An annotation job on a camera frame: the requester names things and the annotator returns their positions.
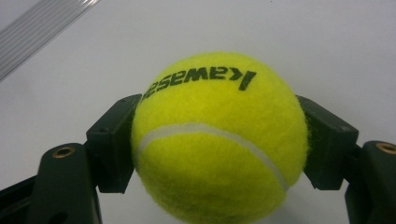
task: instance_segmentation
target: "white background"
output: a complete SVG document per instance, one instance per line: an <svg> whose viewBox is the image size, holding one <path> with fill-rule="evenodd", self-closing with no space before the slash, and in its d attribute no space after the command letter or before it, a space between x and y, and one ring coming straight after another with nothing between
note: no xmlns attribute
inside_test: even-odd
<svg viewBox="0 0 396 224"><path fill-rule="evenodd" d="M36 0L0 0L0 29ZM302 96L361 131L395 141L396 2L102 0L0 83L0 189L35 175L42 154L85 132L167 65L200 52L245 53ZM340 191L302 175L258 223L348 223ZM100 194L104 223L179 223L136 174L124 195Z"/></svg>

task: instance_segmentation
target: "screw hole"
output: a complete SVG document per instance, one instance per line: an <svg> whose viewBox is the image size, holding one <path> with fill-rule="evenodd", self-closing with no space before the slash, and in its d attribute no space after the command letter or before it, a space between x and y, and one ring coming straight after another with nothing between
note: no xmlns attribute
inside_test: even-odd
<svg viewBox="0 0 396 224"><path fill-rule="evenodd" d="M56 150L53 154L52 157L56 159L68 157L71 154L73 154L75 150L72 147L62 147Z"/></svg>
<svg viewBox="0 0 396 224"><path fill-rule="evenodd" d="M57 213L50 218L49 224L62 224L67 220L68 217L69 215L67 215L66 212Z"/></svg>
<svg viewBox="0 0 396 224"><path fill-rule="evenodd" d="M388 153L388 154L394 154L396 155L396 146L389 144L389 143L378 143L376 144L376 147L379 148L380 150Z"/></svg>

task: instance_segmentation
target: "tennis ball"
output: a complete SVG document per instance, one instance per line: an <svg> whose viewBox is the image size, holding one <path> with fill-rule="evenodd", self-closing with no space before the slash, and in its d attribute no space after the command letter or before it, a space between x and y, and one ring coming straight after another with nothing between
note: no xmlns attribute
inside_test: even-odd
<svg viewBox="0 0 396 224"><path fill-rule="evenodd" d="M307 127L270 68L238 53L166 68L136 108L133 161L154 201L190 223L249 223L275 211L301 174Z"/></svg>

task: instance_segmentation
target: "kawasaki logo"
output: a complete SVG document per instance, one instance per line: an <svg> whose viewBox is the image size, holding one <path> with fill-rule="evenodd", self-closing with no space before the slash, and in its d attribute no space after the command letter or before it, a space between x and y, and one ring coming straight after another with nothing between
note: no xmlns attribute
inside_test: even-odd
<svg viewBox="0 0 396 224"><path fill-rule="evenodd" d="M247 71L243 74L235 67L201 67L191 68L188 71L179 71L163 77L160 81L151 84L142 100L149 98L157 91L162 91L176 85L200 80L231 80L240 81L239 90L245 91L250 81L256 76L256 72Z"/></svg>

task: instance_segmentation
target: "black mechanical arm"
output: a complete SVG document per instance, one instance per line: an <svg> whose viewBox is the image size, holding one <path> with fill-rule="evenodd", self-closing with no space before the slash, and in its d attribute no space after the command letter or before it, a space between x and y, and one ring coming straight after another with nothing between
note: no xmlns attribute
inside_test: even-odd
<svg viewBox="0 0 396 224"><path fill-rule="evenodd" d="M36 176L0 191L0 223L100 224L96 187L123 193L134 171L130 136L141 95L117 101L87 131L85 144L47 151ZM371 141L358 147L359 131L299 96L310 134L304 169L313 187L339 190L349 183L351 224L396 223L396 146Z"/></svg>

